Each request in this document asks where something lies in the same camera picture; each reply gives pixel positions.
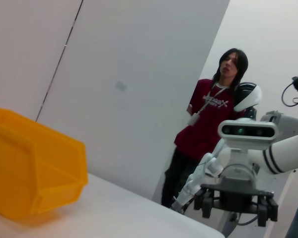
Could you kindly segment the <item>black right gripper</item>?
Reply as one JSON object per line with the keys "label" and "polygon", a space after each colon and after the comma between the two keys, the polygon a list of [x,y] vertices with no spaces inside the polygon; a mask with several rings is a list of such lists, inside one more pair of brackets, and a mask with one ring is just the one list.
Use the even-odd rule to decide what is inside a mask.
{"label": "black right gripper", "polygon": [[268,220],[278,221],[279,206],[274,194],[258,190],[250,180],[223,178],[218,184],[202,184],[194,197],[194,210],[201,210],[203,218],[210,218],[213,208],[236,212],[257,213],[259,227]]}

